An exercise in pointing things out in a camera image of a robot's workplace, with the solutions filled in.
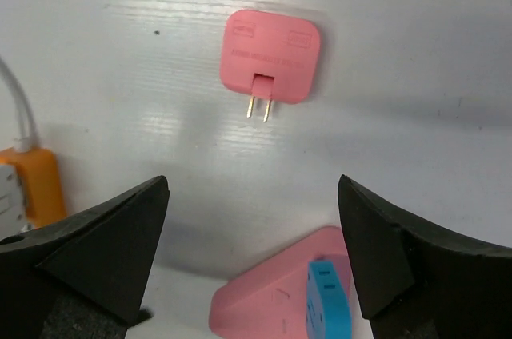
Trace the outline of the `white plug adapter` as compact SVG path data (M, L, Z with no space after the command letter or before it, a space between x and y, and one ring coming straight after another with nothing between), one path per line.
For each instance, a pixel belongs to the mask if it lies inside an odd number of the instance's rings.
M0 229L1 239L20 233L26 225L25 199L16 169L1 164L0 169Z

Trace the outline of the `orange power strip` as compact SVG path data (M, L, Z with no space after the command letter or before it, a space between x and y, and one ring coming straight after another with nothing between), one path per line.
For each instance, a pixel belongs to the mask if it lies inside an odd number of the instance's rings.
M55 154L36 147L28 152L13 148L1 152L1 163L12 165L21 179L26 218L36 229L68 216Z

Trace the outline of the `pink plug adapter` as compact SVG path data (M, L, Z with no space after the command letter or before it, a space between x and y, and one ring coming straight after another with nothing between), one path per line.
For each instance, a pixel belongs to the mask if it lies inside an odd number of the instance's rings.
M310 94L322 38L315 24L284 14L238 10L226 20L219 77L231 91L249 98L246 116L266 101L267 122L274 102L298 104Z

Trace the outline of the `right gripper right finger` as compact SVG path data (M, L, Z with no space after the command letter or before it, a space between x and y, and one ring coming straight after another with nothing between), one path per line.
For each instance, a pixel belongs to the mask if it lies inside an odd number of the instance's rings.
M455 233L346 175L338 208L375 338L509 338L511 250Z

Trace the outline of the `blue plug adapter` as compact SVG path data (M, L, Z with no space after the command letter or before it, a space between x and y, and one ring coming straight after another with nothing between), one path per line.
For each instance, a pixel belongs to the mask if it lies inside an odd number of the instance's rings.
M306 333L315 339L351 339L348 257L311 261L306 283Z

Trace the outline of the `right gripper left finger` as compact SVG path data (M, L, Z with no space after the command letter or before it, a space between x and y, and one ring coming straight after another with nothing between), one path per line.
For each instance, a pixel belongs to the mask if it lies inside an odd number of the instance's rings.
M66 219L1 241L3 338L124 338L166 218L164 176Z

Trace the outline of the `pink triangular power strip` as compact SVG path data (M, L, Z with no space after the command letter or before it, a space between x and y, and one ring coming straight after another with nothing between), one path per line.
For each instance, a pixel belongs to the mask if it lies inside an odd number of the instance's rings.
M349 259L342 231L322 227L232 279L212 297L210 330L221 338L308 338L308 265L335 255Z

